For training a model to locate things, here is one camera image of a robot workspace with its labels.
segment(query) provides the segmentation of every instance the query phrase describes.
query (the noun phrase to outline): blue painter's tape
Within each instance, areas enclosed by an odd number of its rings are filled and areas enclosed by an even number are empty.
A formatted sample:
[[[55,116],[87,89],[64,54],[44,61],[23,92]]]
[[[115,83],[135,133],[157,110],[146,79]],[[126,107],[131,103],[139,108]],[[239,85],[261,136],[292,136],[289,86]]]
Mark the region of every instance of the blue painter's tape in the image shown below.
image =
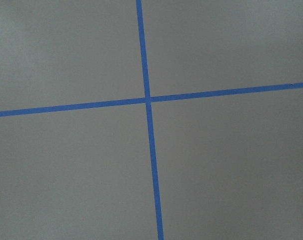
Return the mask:
[[[255,86],[255,87],[235,88],[235,89],[217,90],[217,91],[203,91],[203,92],[184,93],[184,94],[165,95],[165,96],[152,96],[151,102],[165,102],[165,101],[174,101],[174,100],[183,100],[183,99],[209,98],[209,97],[225,96],[225,95],[249,94],[249,93],[289,90],[289,89],[302,89],[302,88],[303,88],[303,82],[292,83],[292,84],[269,85],[269,86]]]
[[[80,104],[71,104],[71,105],[45,106],[45,107],[36,107],[36,108],[28,108],[28,109],[0,111],[0,117],[51,113],[51,112],[79,110],[79,109],[103,108],[110,106],[143,104],[143,103],[145,103],[145,98],[141,97],[141,98],[99,101],[99,102],[89,102],[89,103],[80,103]]]
[[[142,77],[143,77],[143,85],[145,91],[146,118],[147,118],[147,127],[148,127],[150,163],[151,163],[153,195],[154,195],[154,203],[155,203],[155,211],[156,211],[157,233],[158,233],[158,240],[164,240],[161,197],[160,197],[160,188],[159,188],[159,180],[158,180],[157,157],[156,157],[154,125],[153,125],[153,113],[152,113],[152,104],[151,104],[151,91],[150,91],[150,82],[148,75],[143,9],[142,9],[141,0],[136,0],[136,10],[137,10],[137,21],[138,21]]]

